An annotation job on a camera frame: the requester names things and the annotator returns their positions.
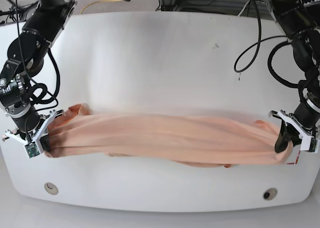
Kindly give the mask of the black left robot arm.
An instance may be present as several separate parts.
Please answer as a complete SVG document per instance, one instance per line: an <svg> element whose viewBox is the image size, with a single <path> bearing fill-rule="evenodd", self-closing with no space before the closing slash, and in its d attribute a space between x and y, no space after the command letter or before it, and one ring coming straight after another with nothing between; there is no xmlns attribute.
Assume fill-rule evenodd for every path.
<svg viewBox="0 0 320 228"><path fill-rule="evenodd" d="M301 151L320 150L320 0L265 0L274 21L287 38L276 45L267 59L272 77L282 85L296 89L299 105L293 113L270 111L269 116L281 120L280 132L274 145L276 153L286 150L289 143ZM280 77L272 66L276 52L291 46L297 66L305 79L292 83Z"/></svg>

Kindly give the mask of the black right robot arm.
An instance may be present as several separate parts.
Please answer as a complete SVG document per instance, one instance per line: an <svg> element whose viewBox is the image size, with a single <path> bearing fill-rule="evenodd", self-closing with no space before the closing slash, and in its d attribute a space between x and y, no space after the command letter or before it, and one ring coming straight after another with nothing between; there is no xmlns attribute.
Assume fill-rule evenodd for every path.
<svg viewBox="0 0 320 228"><path fill-rule="evenodd" d="M76 0L37 0L34 13L7 50L7 61L0 73L0 106L16 129L7 130L3 140L14 139L22 144L29 158L51 149L49 125L63 114L56 111L61 76L51 48L70 19ZM55 90L33 80L43 68L48 55L56 75Z"/></svg>

